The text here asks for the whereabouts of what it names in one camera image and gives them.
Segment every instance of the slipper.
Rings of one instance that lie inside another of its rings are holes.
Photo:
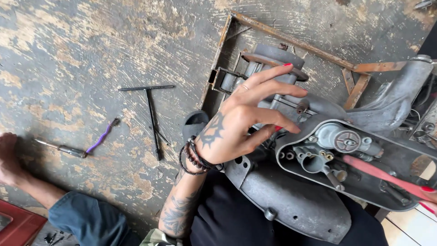
[[[187,141],[191,136],[197,136],[209,122],[209,117],[205,111],[197,110],[185,117],[182,126],[182,137]]]

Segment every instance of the red plastic crate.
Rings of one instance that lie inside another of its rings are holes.
[[[0,231],[0,246],[31,245],[47,219],[0,200],[0,215],[10,219]]]

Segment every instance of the hand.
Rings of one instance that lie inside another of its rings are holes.
[[[426,208],[429,212],[437,216],[437,190],[434,190],[433,188],[429,188],[427,186],[422,186],[422,192],[433,202],[421,200],[419,202],[420,205],[422,205],[422,207]]]
[[[198,154],[212,164],[230,161],[255,150],[271,137],[275,127],[283,127],[298,133],[298,127],[277,110],[258,108],[260,101],[273,94],[304,97],[307,92],[295,85],[281,83],[273,78],[293,69],[292,64],[274,67],[255,73],[239,85],[225,100],[217,114],[196,138]],[[264,127],[247,135],[249,128],[256,124]]]

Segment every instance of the arm tattoo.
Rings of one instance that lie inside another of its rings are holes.
[[[190,213],[195,212],[194,208],[197,206],[197,199],[199,197],[199,190],[194,191],[191,195],[184,199],[177,199],[171,197],[171,202],[174,206],[164,209],[160,220],[164,227],[168,230],[165,232],[169,236],[175,238],[182,238],[189,231],[191,225]]]
[[[224,117],[225,116],[222,114],[222,112],[218,112],[217,114],[215,114],[209,124],[199,134],[199,139],[202,140],[202,148],[205,147],[205,144],[208,144],[209,148],[211,148],[211,144],[215,141],[216,138],[223,138],[220,135],[220,131],[224,130]]]
[[[176,186],[179,181],[182,179],[182,176],[184,176],[185,171],[180,169],[179,172],[176,174],[176,177],[174,178],[174,186]]]

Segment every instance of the bracelet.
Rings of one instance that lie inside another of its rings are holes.
[[[199,156],[196,149],[196,144],[194,144],[194,140],[196,139],[196,136],[191,136],[188,141],[185,143],[185,145],[180,149],[179,152],[179,165],[180,167],[188,174],[191,175],[201,175],[206,173],[207,171],[214,169],[215,165],[209,163],[208,161],[204,160],[202,157]],[[192,149],[194,152],[194,155],[196,158],[193,158],[190,155],[190,151],[188,149]],[[187,170],[186,167],[182,164],[182,152],[185,153],[187,159],[198,169],[202,170],[202,172],[194,173]]]

